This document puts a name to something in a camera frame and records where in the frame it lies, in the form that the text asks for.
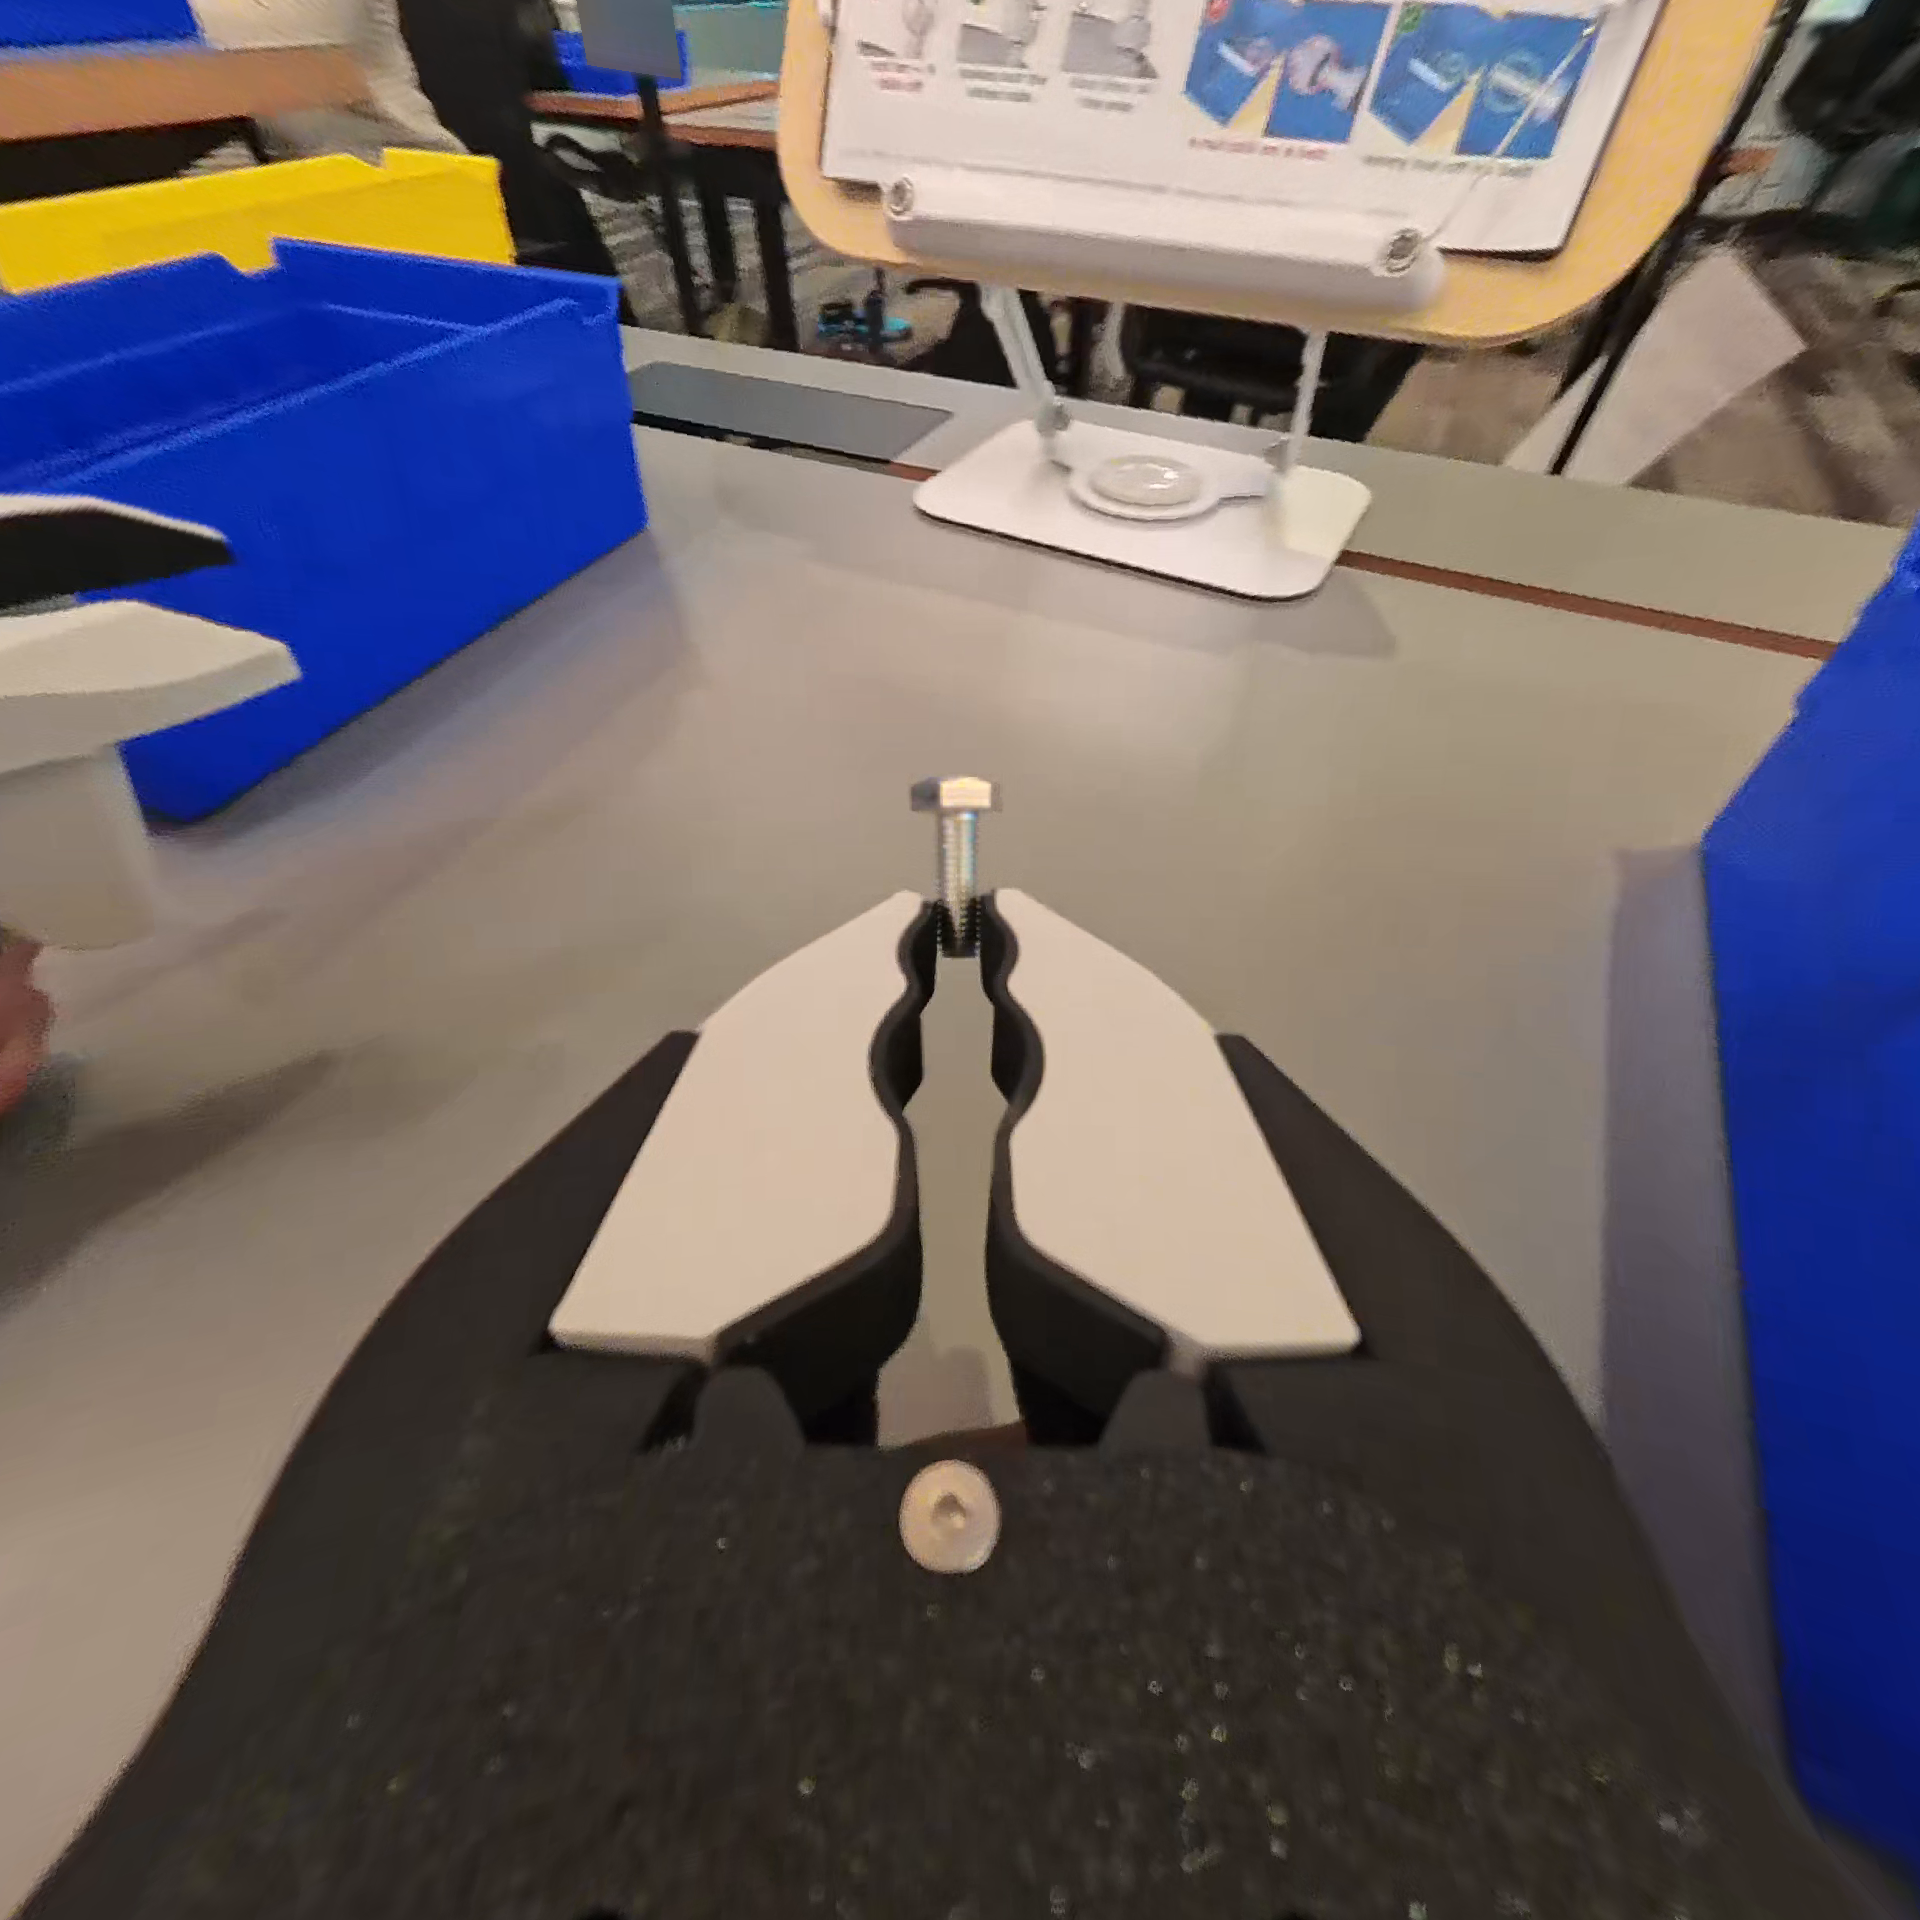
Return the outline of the silver bolt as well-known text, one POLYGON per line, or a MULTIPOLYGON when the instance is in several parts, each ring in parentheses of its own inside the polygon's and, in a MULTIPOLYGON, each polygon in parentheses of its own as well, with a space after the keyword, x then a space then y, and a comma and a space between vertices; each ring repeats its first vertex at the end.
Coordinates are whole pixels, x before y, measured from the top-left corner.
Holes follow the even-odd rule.
POLYGON ((1001 806, 993 780, 981 774, 937 774, 907 791, 917 814, 934 830, 934 900, 944 956, 976 956, 978 923, 978 825, 1001 806))

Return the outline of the black office chair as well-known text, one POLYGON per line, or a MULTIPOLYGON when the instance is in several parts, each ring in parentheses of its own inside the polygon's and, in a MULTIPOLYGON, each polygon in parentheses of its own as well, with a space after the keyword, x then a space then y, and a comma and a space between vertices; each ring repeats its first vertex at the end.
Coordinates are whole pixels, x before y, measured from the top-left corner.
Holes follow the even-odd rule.
POLYGON ((565 83, 546 1, 398 1, 422 96, 467 152, 491 157, 520 264, 617 280, 583 195, 534 139, 527 99, 565 83))

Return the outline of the printed instruction sheet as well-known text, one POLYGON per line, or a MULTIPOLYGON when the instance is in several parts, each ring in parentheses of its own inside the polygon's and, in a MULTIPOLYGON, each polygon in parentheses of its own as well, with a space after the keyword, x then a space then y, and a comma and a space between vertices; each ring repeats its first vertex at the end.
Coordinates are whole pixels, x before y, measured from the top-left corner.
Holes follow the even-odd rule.
POLYGON ((1398 214, 1552 255, 1663 7, 856 1, 826 29, 823 174, 918 164, 1398 214))

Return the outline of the yellow plastic bin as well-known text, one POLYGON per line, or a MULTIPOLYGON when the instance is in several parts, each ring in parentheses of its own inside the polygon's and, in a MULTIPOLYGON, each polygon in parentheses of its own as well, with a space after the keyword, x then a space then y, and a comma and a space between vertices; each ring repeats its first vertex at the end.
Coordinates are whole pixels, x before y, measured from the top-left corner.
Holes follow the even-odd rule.
POLYGON ((1 208, 1 287, 31 295, 189 255, 263 272, 277 241, 512 264, 491 157, 385 149, 99 188, 1 208))

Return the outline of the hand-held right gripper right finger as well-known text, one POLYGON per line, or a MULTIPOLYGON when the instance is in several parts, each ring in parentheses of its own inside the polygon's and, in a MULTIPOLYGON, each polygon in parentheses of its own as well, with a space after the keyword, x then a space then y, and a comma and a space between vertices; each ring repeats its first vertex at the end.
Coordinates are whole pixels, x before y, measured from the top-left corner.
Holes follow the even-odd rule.
POLYGON ((1361 1350, 1232 1065, 1160 975, 1016 887, 978 910, 992 1006, 984 1281, 1024 1438, 1087 1449, 1167 1375, 1361 1350))

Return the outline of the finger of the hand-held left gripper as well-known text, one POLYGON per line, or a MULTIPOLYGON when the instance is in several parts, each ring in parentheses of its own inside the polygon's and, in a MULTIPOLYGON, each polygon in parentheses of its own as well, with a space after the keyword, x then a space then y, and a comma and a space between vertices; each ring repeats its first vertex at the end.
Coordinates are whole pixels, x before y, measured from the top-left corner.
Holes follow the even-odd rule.
POLYGON ((202 524, 96 496, 1 496, 1 615, 65 606, 232 563, 202 524))
POLYGON ((157 923, 157 862, 122 745, 294 683, 274 638, 139 604, 6 615, 1 929, 67 951, 157 923))

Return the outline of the person's left hand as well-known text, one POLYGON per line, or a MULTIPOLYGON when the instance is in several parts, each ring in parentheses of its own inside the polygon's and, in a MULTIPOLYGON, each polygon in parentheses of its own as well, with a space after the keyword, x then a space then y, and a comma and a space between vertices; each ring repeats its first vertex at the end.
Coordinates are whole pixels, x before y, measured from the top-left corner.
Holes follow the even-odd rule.
POLYGON ((1 1116, 31 1093, 47 1060, 54 1006, 35 977, 41 948, 13 933, 1 937, 1 1116))

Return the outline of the grey flat board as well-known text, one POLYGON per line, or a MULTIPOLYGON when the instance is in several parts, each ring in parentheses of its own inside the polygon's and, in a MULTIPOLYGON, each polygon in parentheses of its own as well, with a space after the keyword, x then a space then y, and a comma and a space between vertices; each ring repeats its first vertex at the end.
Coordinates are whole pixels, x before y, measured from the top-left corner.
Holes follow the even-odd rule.
POLYGON ((1616 363, 1595 361, 1552 399, 1503 469, 1632 484, 1803 345, 1749 253, 1709 246, 1669 284, 1616 363))

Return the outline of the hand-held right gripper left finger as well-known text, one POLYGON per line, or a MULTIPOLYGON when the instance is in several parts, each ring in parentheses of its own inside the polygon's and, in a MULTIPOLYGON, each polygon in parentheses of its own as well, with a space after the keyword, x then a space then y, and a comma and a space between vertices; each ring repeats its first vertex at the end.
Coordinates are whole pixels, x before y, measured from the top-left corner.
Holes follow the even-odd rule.
POLYGON ((930 903, 903 888, 711 1013, 547 1315, 561 1352, 759 1369, 867 1447, 920 1316, 930 903))

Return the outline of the wooden neighbouring table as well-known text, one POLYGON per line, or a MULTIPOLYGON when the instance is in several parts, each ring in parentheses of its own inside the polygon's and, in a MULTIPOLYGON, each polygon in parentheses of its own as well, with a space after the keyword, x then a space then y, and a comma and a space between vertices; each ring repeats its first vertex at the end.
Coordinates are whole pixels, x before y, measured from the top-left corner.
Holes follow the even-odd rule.
POLYGON ((1 54, 1 142, 149 132, 352 105, 343 46, 89 46, 1 54))

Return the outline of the document stand with wooden board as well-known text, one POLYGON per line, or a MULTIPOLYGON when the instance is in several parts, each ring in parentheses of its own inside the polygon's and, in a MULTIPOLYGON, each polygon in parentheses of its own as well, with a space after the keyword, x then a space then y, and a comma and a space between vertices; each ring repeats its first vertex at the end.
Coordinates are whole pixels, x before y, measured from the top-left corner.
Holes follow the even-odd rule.
POLYGON ((834 4, 787 4, 776 86, 785 197, 826 249, 970 280, 1018 414, 917 492, 933 520, 1143 575, 1285 604, 1351 545, 1368 488, 1307 443, 1334 336, 1493 348, 1609 295, 1678 214, 1755 76, 1778 4, 1663 1, 1566 244, 1443 252, 1400 214, 1184 198, 1111 182, 918 164, 886 184, 823 171, 834 4), (1094 422, 1041 371, 1022 295, 1080 297, 1302 336, 1285 429, 1261 449, 1094 422))

